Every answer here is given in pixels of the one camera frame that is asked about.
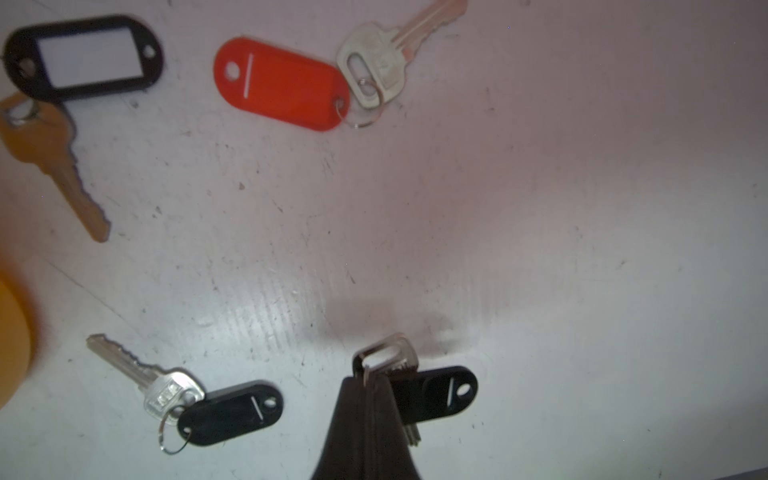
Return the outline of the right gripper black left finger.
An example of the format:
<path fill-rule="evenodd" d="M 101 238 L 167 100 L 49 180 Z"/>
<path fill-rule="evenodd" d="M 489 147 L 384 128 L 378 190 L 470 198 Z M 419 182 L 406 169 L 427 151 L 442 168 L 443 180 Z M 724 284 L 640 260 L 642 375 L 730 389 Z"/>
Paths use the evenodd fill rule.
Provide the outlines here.
<path fill-rule="evenodd" d="M 362 380 L 345 378 L 325 443 L 311 479 L 362 479 L 364 474 L 364 393 Z"/>

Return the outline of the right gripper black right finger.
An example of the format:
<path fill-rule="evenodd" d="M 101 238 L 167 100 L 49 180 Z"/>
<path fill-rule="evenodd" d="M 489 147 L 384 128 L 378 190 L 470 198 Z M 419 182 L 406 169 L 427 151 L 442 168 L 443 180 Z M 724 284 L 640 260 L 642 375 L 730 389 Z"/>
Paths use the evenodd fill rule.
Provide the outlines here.
<path fill-rule="evenodd" d="M 382 374 L 367 381 L 367 478 L 420 479 L 390 381 Z"/>

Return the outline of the black tag key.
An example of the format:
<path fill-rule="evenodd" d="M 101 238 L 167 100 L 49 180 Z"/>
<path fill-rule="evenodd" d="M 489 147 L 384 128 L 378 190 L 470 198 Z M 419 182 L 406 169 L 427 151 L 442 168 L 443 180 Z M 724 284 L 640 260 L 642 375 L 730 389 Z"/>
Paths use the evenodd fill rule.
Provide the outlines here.
<path fill-rule="evenodd" d="M 463 412 L 479 392 L 476 375 L 466 367 L 420 370 L 417 352 L 402 333 L 358 350 L 352 357 L 352 371 L 364 380 L 375 374 L 389 379 L 411 447 L 421 442 L 419 423 Z"/>
<path fill-rule="evenodd" d="M 35 24 L 8 36 L 2 64 L 18 89 L 1 101 L 3 144 L 50 177 L 90 237 L 106 242 L 111 224 L 80 178 L 64 104 L 154 85 L 164 68 L 158 37 L 120 14 Z"/>
<path fill-rule="evenodd" d="M 166 455 L 263 430 L 283 415 L 283 395 L 267 382 L 208 392 L 191 373 L 144 363 L 104 334 L 90 335 L 86 346 L 136 384 L 144 410 L 159 421 L 158 445 Z"/>

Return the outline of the yellow storage tray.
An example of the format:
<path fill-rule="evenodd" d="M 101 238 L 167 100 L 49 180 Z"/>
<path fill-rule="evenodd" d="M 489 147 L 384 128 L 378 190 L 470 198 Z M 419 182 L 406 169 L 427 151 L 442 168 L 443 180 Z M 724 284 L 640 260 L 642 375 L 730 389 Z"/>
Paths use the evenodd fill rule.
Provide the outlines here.
<path fill-rule="evenodd" d="M 28 309 L 13 285 L 1 277 L 1 407 L 25 381 L 34 351 Z"/>

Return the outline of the orange red tag key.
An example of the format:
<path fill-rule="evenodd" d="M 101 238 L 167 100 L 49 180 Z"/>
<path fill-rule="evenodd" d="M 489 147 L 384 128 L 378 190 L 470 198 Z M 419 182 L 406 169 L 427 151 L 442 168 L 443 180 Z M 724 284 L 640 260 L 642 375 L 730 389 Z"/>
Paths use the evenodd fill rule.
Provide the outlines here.
<path fill-rule="evenodd" d="M 406 67 L 432 32 L 466 13 L 466 1 L 435 1 L 401 27 L 360 25 L 340 46 L 336 64 L 238 37 L 224 43 L 213 63 L 215 85 L 231 106 L 315 131 L 348 121 L 353 101 L 376 121 L 406 83 Z"/>

